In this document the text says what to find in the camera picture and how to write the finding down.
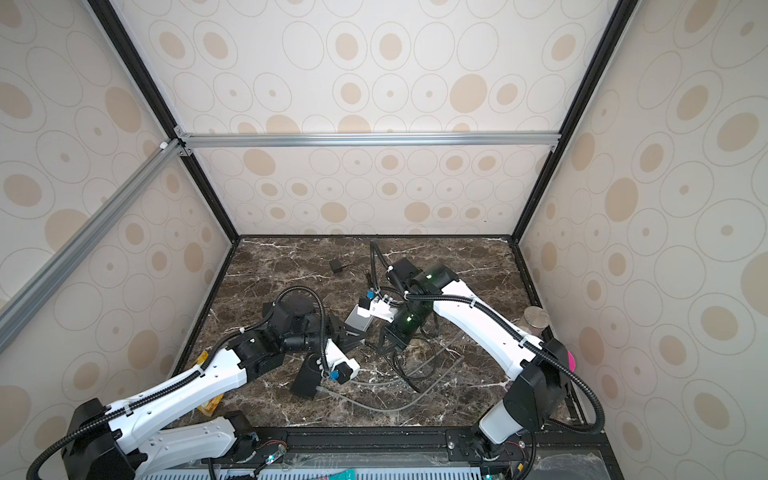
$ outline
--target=gray cable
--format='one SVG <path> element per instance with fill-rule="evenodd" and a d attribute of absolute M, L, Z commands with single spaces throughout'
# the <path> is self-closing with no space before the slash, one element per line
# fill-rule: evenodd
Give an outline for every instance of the gray cable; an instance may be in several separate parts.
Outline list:
<path fill-rule="evenodd" d="M 455 368 L 455 367 L 456 367 L 456 366 L 457 366 L 459 363 L 461 363 L 463 359 L 464 359 L 464 356 L 460 356 L 459 358 L 457 358 L 457 360 L 456 360 L 456 361 L 453 363 L 453 365 L 451 365 L 451 366 L 450 366 L 450 367 L 449 367 L 449 368 L 448 368 L 446 371 L 444 371 L 444 372 L 443 372 L 443 374 L 442 374 L 442 375 L 440 375 L 440 378 L 438 378 L 438 379 L 437 379 L 437 380 L 436 380 L 436 381 L 435 381 L 433 384 L 431 384 L 431 385 L 430 385 L 430 386 L 427 388 L 427 390 L 424 390 L 424 391 L 421 393 L 421 395 L 417 396 L 417 397 L 416 397 L 416 398 L 415 398 L 415 399 L 414 399 L 412 402 L 410 402 L 408 405 L 403 405 L 402 407 L 399 407 L 399 408 L 397 408 L 397 409 L 377 409 L 376 407 L 372 407 L 372 406 L 364 405 L 364 404 L 362 404 L 362 403 L 360 403 L 360 402 L 358 402 L 358 401 L 356 401 L 356 400 L 352 400 L 351 398 L 349 398 L 349 397 L 347 397 L 347 396 L 344 396 L 344 395 L 342 395 L 342 394 L 340 394 L 340 393 L 336 393 L 336 392 L 333 392 L 333 391 L 331 391 L 331 390 L 328 390 L 327 388 L 325 388 L 325 387 L 323 387 L 323 386 L 317 386 L 317 387 L 316 387 L 316 390 L 317 390 L 318 392 L 324 392 L 324 393 L 328 393 L 328 394 L 329 394 L 329 395 L 331 395 L 331 396 L 335 396 L 335 397 L 338 397 L 338 398 L 340 398 L 340 399 L 344 399 L 344 400 L 346 400 L 346 401 L 348 401 L 348 402 L 351 402 L 351 403 L 353 403 L 353 404 L 357 405 L 358 407 L 362 407 L 362 408 L 364 408 L 364 409 L 366 409 L 366 410 L 370 410 L 371 412 L 378 412 L 378 413 L 397 413 L 397 412 L 401 412 L 402 410 L 405 410 L 405 409 L 409 409 L 409 408 L 411 408 L 412 406 L 414 406 L 416 403 L 418 403 L 418 402 L 419 402 L 419 400 L 421 400 L 422 398 L 424 398 L 424 396 L 425 396 L 427 393 L 429 393 L 429 391 L 430 391 L 430 390 L 432 390 L 433 388 L 435 388 L 435 387 L 437 386 L 437 384 L 438 384 L 438 383 L 440 383 L 440 381 L 441 381 L 441 380 L 443 380 L 443 378 L 445 378 L 445 376 L 446 376 L 446 375 L 448 375 L 448 374 L 451 372 L 451 370 L 453 370 L 453 369 L 454 369 L 454 368 Z"/>
<path fill-rule="evenodd" d="M 452 339 L 450 339 L 448 341 L 448 343 L 446 343 L 440 350 L 438 350 L 435 355 L 433 355 L 433 356 L 429 357 L 427 360 L 424 360 L 423 362 L 421 362 L 415 369 L 413 369 L 411 372 L 408 372 L 407 375 L 409 375 L 409 376 L 413 375 L 414 373 L 416 373 L 420 369 L 422 369 L 424 367 L 424 365 L 426 365 L 427 363 L 430 363 L 432 360 L 436 359 L 438 355 L 440 355 L 441 353 L 446 351 L 448 349 L 448 347 L 450 347 L 463 334 L 464 334 L 463 330 L 459 331 L 458 333 L 456 333 L 456 335 Z M 402 382 L 402 379 L 398 378 L 398 379 L 389 380 L 387 382 L 381 382 L 381 383 L 378 383 L 378 382 L 358 382 L 356 380 L 349 380 L 348 381 L 348 383 L 353 383 L 355 385 L 360 385 L 360 386 L 387 386 L 387 385 L 392 385 L 393 383 L 397 383 L 397 382 Z"/>

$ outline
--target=black metal frame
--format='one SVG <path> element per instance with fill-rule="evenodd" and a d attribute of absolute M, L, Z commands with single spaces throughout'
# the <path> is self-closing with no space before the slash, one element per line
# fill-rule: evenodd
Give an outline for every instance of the black metal frame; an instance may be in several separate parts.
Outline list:
<path fill-rule="evenodd" d="M 530 273 L 525 264 L 520 251 L 520 240 L 525 233 L 525 229 L 533 217 L 536 208 L 543 197 L 547 186 L 565 152 L 568 147 L 568 143 L 576 131 L 576 128 L 581 120 L 582 115 L 595 91 L 595 88 L 600 81 L 608 62 L 619 42 L 619 39 L 624 32 L 624 29 L 637 5 L 638 0 L 619 0 L 613 15 L 604 31 L 604 34 L 598 44 L 597 51 L 594 54 L 588 68 L 587 73 L 584 76 L 581 85 L 577 91 L 571 107 L 566 114 L 562 128 L 560 130 L 561 139 L 558 146 L 553 152 L 551 152 L 547 160 L 544 163 L 541 173 L 535 182 L 531 195 L 525 204 L 520 219 L 518 220 L 515 229 L 511 236 L 489 236 L 489 235 L 446 235 L 442 237 L 448 238 L 485 238 L 485 237 L 500 237 L 507 238 L 511 247 L 511 253 L 515 258 L 518 270 L 520 272 L 521 279 L 525 285 L 526 293 L 531 301 L 532 305 L 540 306 L 541 301 L 536 292 L 535 286 L 531 280 Z M 152 80 L 152 77 L 147 70 L 144 62 L 141 60 L 141 56 L 134 47 L 130 36 L 126 32 L 125 28 L 121 24 L 119 17 L 113 9 L 110 2 L 105 0 L 88 0 L 88 3 L 94 10 L 98 21 L 104 28 L 107 36 L 112 41 L 116 51 L 120 55 L 126 68 L 128 69 L 131 77 L 136 82 L 139 90 L 146 99 L 150 108 L 154 112 L 161 127 L 165 131 L 165 134 L 169 138 L 179 138 L 180 133 L 177 131 L 177 122 L 174 119 L 170 109 L 168 108 L 162 94 L 157 88 L 157 85 Z M 200 164 L 197 162 L 194 154 L 191 151 L 187 152 L 188 155 L 182 157 L 185 167 L 193 178 L 195 184 L 200 189 L 203 197 L 210 209 L 213 211 L 214 216 L 219 221 L 227 237 L 232 242 L 227 258 L 225 259 L 221 271 L 218 273 L 216 281 L 210 291 L 210 295 L 206 299 L 204 307 L 197 318 L 194 328 L 190 332 L 187 343 L 182 352 L 180 361 L 176 365 L 174 375 L 180 373 L 183 366 L 186 364 L 188 357 L 191 353 L 193 345 L 197 339 L 197 335 L 202 329 L 204 320 L 207 318 L 210 306 L 216 298 L 218 290 L 223 282 L 223 278 L 227 273 L 227 269 L 236 254 L 237 247 L 240 245 L 240 241 L 243 238 L 259 238 L 259 237 L 296 237 L 292 235 L 239 235 L 232 221 L 230 220 L 227 212 L 225 211 L 223 204 L 220 202 L 218 196 L 214 192 L 210 182 L 208 181 L 205 173 Z M 319 237 L 354 237 L 354 238 L 369 238 L 378 236 L 366 236 L 366 235 L 345 235 L 345 236 L 319 236 Z M 387 237 L 421 237 L 419 235 L 402 235 L 402 236 L 387 236 Z M 547 328 L 543 332 L 543 337 L 551 337 L 552 332 Z M 584 419 L 584 413 L 581 410 L 581 406 L 578 401 L 574 401 L 572 395 L 567 397 L 568 410 L 571 413 L 573 419 Z M 446 436 L 448 429 L 442 427 L 419 427 L 408 429 L 389 429 L 385 427 L 378 428 L 362 428 L 362 429 L 333 429 L 333 428 L 291 428 L 291 429 L 259 429 L 263 431 L 264 435 L 269 435 L 268 431 L 282 432 L 281 435 L 285 435 L 289 440 L 289 445 L 293 452 L 315 452 L 315 453 L 331 453 L 331 452 L 436 452 L 446 451 L 447 441 Z M 584 448 L 584 449 L 598 449 L 600 450 L 608 467 L 611 477 L 614 480 L 623 480 L 624 477 L 621 474 L 621 470 L 618 467 L 616 458 L 611 450 L 611 446 L 607 441 L 605 435 L 579 435 L 570 432 L 550 431 L 543 432 L 537 435 L 537 443 L 542 449 L 563 449 L 563 448 Z"/>

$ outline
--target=patterned wallpaper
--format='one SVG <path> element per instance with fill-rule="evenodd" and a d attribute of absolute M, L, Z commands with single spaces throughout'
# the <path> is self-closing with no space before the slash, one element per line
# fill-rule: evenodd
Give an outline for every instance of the patterned wallpaper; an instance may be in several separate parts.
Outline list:
<path fill-rule="evenodd" d="M 615 0 L 120 0 L 194 133 L 557 130 Z"/>
<path fill-rule="evenodd" d="M 547 145 L 197 149 L 241 234 L 510 233 Z"/>
<path fill-rule="evenodd" d="M 229 249 L 171 161 L 0 354 L 0 478 L 24 478 L 74 408 L 164 381 Z M 61 456 L 43 478 L 62 478 Z"/>
<path fill-rule="evenodd" d="M 645 2 L 522 242 L 627 480 L 768 472 L 768 2 Z"/>
<path fill-rule="evenodd" d="M 0 5 L 0 308 L 164 135 L 90 15 Z"/>

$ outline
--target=marble tabletop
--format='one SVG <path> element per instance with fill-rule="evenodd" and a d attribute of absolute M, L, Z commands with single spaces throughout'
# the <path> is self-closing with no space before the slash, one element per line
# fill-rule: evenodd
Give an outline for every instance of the marble tabletop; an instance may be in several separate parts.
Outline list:
<path fill-rule="evenodd" d="M 426 268 L 444 263 L 454 270 L 485 302 L 508 319 L 520 319 L 529 305 L 522 281 L 506 240 L 500 238 L 386 238 L 376 241 L 392 262 L 408 257 Z M 244 238 L 237 248 L 219 288 L 203 328 L 197 337 L 187 367 L 200 353 L 210 348 L 225 331 L 261 320 L 262 304 L 271 301 L 282 289 L 305 285 L 322 297 L 326 307 L 344 320 L 366 291 L 364 271 L 369 269 L 367 239 L 352 237 L 275 237 Z M 334 275 L 329 261 L 341 259 L 355 266 Z M 388 284 L 382 269 L 380 283 Z M 380 328 L 381 321 L 370 329 Z M 538 333 L 520 319 L 518 326 Z M 432 319 L 425 331 L 436 334 Z M 323 385 L 356 402 L 387 412 L 374 412 L 345 399 L 319 392 L 314 400 L 290 393 L 303 355 L 288 355 L 284 364 L 237 390 L 224 394 L 216 414 L 242 410 L 258 426 L 448 426 L 471 425 L 497 403 L 505 392 L 506 376 L 493 358 L 474 340 L 445 319 L 440 319 L 439 335 L 433 344 L 447 346 L 436 359 L 434 375 L 416 383 L 427 389 L 437 384 L 412 406 L 419 394 L 404 382 L 385 386 L 362 386 L 335 382 Z M 432 355 L 421 341 L 412 341 L 406 350 L 406 369 Z M 387 363 L 369 347 L 350 354 L 358 360 L 360 382 L 388 382 L 398 377 Z M 565 419 L 561 405 L 556 418 Z M 185 415 L 174 426 L 206 421 L 197 410 Z"/>

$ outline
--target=yellow plastic bag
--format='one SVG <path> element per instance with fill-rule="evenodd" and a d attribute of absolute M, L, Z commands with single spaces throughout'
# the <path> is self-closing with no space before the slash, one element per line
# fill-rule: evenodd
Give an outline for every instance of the yellow plastic bag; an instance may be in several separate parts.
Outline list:
<path fill-rule="evenodd" d="M 203 362 L 205 362 L 205 359 L 208 358 L 208 352 L 203 351 L 200 356 L 197 357 L 197 364 L 202 365 Z M 216 407 L 219 406 L 219 402 L 221 402 L 221 399 L 224 397 L 224 394 L 215 396 L 212 399 L 205 402 L 203 405 L 197 407 L 198 410 L 200 410 L 200 413 L 205 415 L 206 417 L 210 417 L 214 414 L 214 410 Z"/>

